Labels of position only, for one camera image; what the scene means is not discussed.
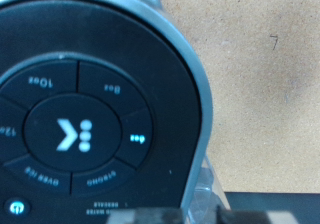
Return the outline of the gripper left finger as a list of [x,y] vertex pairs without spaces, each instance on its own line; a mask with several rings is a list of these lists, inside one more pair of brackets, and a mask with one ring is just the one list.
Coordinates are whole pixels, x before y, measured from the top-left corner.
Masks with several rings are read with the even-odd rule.
[[176,208],[136,208],[114,210],[106,224],[183,224],[183,213]]

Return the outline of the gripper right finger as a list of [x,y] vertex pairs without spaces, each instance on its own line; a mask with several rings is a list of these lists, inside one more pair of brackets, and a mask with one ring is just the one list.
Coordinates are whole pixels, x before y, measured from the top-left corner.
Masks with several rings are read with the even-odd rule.
[[299,224],[290,212],[219,211],[217,224]]

